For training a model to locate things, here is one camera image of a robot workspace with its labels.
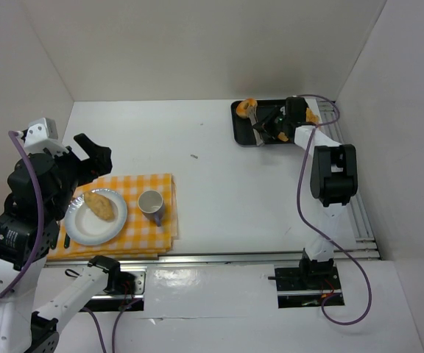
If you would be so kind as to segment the stainless steel serving tongs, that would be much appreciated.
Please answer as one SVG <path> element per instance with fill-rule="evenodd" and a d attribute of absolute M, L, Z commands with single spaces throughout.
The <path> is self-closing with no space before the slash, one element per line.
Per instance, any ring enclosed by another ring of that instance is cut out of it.
<path fill-rule="evenodd" d="M 250 123 L 252 125 L 253 134 L 255 136 L 255 142 L 256 146 L 262 146 L 264 145 L 263 138 L 261 137 L 261 133 L 258 131 L 258 119 L 256 115 L 256 106 L 250 104 L 247 108 L 247 117 L 250 120 Z"/>

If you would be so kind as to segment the oval bread roll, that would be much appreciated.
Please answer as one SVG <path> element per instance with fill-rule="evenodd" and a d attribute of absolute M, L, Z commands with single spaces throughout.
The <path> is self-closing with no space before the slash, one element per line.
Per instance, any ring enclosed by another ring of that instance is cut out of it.
<path fill-rule="evenodd" d="M 106 196 L 94 191 L 83 194 L 86 206 L 93 214 L 103 221 L 114 221 L 116 219 L 115 204 Z"/>

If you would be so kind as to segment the ring donut bread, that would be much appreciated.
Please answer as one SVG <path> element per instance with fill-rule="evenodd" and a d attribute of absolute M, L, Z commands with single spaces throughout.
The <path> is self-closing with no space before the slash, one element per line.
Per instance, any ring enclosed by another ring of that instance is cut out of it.
<path fill-rule="evenodd" d="M 256 99 L 245 99 L 238 103 L 236 114 L 240 118 L 250 118 L 255 116 L 258 102 Z"/>

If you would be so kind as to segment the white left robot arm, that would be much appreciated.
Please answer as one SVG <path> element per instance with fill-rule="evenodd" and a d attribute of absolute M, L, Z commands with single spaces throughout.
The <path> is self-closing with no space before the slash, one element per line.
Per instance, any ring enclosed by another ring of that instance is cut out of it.
<path fill-rule="evenodd" d="M 75 137 L 87 158 L 70 147 L 25 152 L 27 132 L 10 132 L 20 154 L 7 183 L 10 194 L 0 215 L 0 352 L 53 352 L 67 323 L 98 293 L 119 295 L 135 289 L 133 274 L 118 260 L 95 256 L 59 295 L 34 308 L 35 291 L 59 221 L 77 187 L 109 174 L 111 150 L 86 135 Z"/>

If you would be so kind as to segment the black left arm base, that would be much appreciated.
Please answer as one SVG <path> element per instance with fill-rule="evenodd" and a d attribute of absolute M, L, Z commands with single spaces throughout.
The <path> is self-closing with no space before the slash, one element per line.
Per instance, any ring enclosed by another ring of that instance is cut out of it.
<path fill-rule="evenodd" d="M 132 303 L 132 306 L 127 308 L 127 312 L 143 311 L 146 272 L 130 271 L 130 274 L 131 278 L 117 285 L 113 292 L 101 291 L 93 296 L 85 307 L 94 313 L 114 313 Z"/>

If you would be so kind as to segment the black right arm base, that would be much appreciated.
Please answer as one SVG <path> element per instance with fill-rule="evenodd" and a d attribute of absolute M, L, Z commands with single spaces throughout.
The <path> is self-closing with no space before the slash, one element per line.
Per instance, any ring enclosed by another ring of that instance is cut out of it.
<path fill-rule="evenodd" d="M 280 309 L 320 307 L 325 299 L 327 306 L 345 305 L 336 267 L 327 275 L 311 279 L 303 279 L 298 268 L 275 268 L 268 280 L 275 283 Z"/>

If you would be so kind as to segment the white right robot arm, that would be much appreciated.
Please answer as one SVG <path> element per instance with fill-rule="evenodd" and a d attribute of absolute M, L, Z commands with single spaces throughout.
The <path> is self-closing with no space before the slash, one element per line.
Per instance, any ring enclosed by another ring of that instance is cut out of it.
<path fill-rule="evenodd" d="M 302 96 L 288 97 L 283 110 L 253 125 L 269 138 L 301 147 L 304 162 L 311 159 L 310 192 L 321 204 L 323 216 L 319 226 L 311 227 L 316 235 L 305 245 L 299 262 L 300 280 L 307 283 L 331 276 L 339 219 L 358 189 L 356 148 L 327 136 L 323 125 Z"/>

